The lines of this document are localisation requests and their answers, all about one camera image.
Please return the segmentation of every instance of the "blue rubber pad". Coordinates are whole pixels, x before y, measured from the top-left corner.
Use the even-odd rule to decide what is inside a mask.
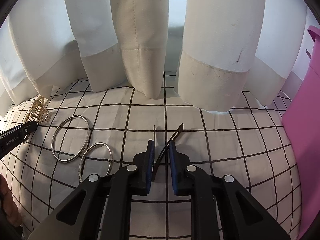
[[[151,152],[149,155],[147,173],[146,173],[147,194],[150,193],[150,188],[151,188],[152,163],[153,163],[153,159],[154,159],[154,155],[155,155],[154,144],[155,144],[155,142],[153,141],[152,146],[151,146]]]
[[[178,179],[177,179],[177,169],[174,160],[174,154],[172,147],[169,147],[169,156],[170,156],[170,169],[171,169],[171,179],[172,179],[172,189],[175,195],[178,193]]]

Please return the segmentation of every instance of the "round metal bolt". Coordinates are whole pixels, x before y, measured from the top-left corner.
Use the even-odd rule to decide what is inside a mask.
[[[97,181],[98,178],[99,178],[99,177],[98,177],[97,174],[91,174],[91,175],[89,176],[89,181],[94,182],[94,181]]]
[[[235,178],[233,176],[231,176],[231,175],[227,175],[227,176],[224,177],[224,180],[226,182],[233,182],[235,180]]]
[[[193,166],[193,165],[189,165],[187,167],[187,171],[196,171],[197,167],[196,166]]]
[[[130,164],[127,166],[128,171],[135,171],[137,169],[137,166],[134,164]]]

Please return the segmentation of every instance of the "metal ring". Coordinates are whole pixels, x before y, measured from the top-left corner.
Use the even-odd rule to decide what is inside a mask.
[[[111,171],[112,164],[113,164],[114,160],[113,160],[113,157],[112,157],[112,151],[110,150],[109,146],[108,146],[106,143],[102,143],[102,142],[92,144],[92,145],[84,152],[84,154],[83,154],[83,156],[82,156],[82,158],[81,158],[80,164],[79,164],[79,180],[80,180],[81,183],[83,182],[83,180],[82,180],[82,174],[81,174],[83,161],[84,161],[86,155],[88,154],[88,152],[89,152],[90,150],[92,150],[94,147],[98,146],[98,145],[103,145],[103,146],[105,146],[105,147],[108,148],[108,150],[109,150],[109,152],[110,152],[110,159],[107,159],[107,161],[110,162],[110,163],[109,163],[109,168],[108,168],[108,170],[107,170],[106,176],[108,176],[109,173],[110,173],[110,171]]]
[[[62,159],[59,159],[59,158],[54,154],[54,139],[56,138],[57,132],[58,132],[58,130],[61,128],[61,126],[64,125],[64,124],[65,124],[66,122],[68,122],[69,120],[74,119],[74,118],[81,118],[81,119],[83,119],[83,120],[85,121],[85,123],[87,124],[87,127],[88,127],[87,138],[85,139],[85,142],[84,142],[83,146],[82,146],[81,149],[77,152],[76,155],[72,156],[70,159],[62,160]],[[77,157],[83,152],[83,150],[87,147],[88,142],[89,142],[89,136],[90,136],[90,126],[89,126],[88,120],[87,120],[84,116],[82,116],[82,115],[73,115],[73,116],[68,117],[67,119],[65,119],[64,121],[62,121],[62,123],[57,127],[57,129],[55,130],[55,132],[54,132],[54,134],[53,134],[52,141],[51,141],[51,151],[52,151],[52,154],[53,154],[54,158],[55,158],[57,161],[62,162],[62,163],[71,162],[72,160],[74,160],[75,158],[77,158]]]

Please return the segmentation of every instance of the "white curtain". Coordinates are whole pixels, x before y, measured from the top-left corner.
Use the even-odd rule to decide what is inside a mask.
[[[157,98],[163,70],[197,107],[227,111],[244,86],[268,105],[304,77],[309,23],[303,0],[18,0],[0,28],[0,114],[83,77]]]

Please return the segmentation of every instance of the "checkered tablecloth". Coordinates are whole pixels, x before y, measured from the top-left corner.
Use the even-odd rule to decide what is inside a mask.
[[[281,116],[290,105],[282,92],[269,107],[261,106],[244,90],[235,107],[225,113],[207,112],[183,102],[174,92],[175,73],[165,73],[158,99],[148,99],[124,82],[116,88],[93,93],[87,79],[77,80],[52,94],[47,106],[51,119],[41,124],[29,139],[0,162],[14,200],[23,217],[24,235],[39,223],[79,185],[80,158],[57,162],[51,140],[57,126],[67,117],[80,114],[90,124],[90,145],[107,143],[114,154],[111,173],[131,163],[153,139],[156,126],[156,158],[178,126],[184,132],[176,140],[177,150],[187,154],[208,174],[232,174],[290,234],[298,236],[301,192],[297,164]],[[31,105],[30,99],[12,105],[0,129],[20,124]],[[70,158],[86,137],[85,123],[75,119],[58,132],[55,149],[60,158]],[[84,178],[103,176],[109,158],[105,147],[87,157]],[[164,158],[148,196],[133,196],[130,239],[191,239],[189,197],[176,197],[170,167]]]

